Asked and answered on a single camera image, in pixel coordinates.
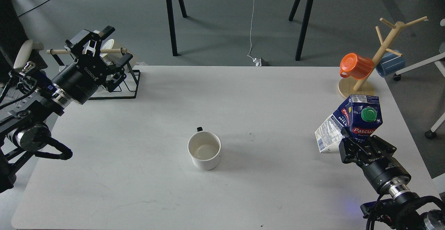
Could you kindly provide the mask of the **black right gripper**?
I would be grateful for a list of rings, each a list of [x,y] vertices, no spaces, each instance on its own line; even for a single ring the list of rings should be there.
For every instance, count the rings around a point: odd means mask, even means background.
[[[372,164],[376,160],[391,157],[397,150],[391,143],[376,135],[357,143],[349,127],[342,127],[341,134],[343,139],[339,144],[339,151],[344,164]]]

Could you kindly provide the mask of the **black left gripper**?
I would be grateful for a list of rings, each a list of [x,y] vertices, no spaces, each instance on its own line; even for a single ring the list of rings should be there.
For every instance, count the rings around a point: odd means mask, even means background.
[[[100,57],[102,41],[114,31],[112,26],[93,32],[82,30],[65,41],[65,48],[75,56],[75,61],[57,74],[52,82],[76,103],[84,104],[99,86],[113,92],[127,77],[124,66],[133,58],[132,54],[124,54],[113,66],[107,65]]]

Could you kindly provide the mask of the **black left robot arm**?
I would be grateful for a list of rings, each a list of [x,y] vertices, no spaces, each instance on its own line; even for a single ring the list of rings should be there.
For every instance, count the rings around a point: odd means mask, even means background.
[[[3,100],[13,86],[22,92],[21,97],[1,105],[4,109],[17,104],[1,120],[1,145],[8,138],[16,146],[7,154],[1,153],[1,192],[13,188],[16,172],[31,157],[68,160],[73,156],[71,149],[52,138],[45,123],[51,114],[63,115],[72,101],[84,104],[100,87],[113,92],[127,77],[125,65],[131,74],[135,73],[129,64],[132,54],[127,49],[101,48],[103,40],[114,31],[111,26],[94,32],[82,30],[65,42],[64,49],[48,50],[60,66],[63,66],[60,54],[71,54],[74,58],[52,80],[29,61],[31,50],[41,50],[42,45],[32,40],[23,43],[1,93]]]

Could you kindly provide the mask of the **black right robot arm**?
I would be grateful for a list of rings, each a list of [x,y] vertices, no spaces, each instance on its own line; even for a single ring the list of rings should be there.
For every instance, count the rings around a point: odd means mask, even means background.
[[[444,202],[434,196],[420,197],[407,187],[411,176],[393,157],[395,146],[376,135],[360,143],[348,128],[341,133],[341,161],[360,167],[379,195],[360,207],[367,230],[373,230],[377,221],[396,230],[444,229]]]

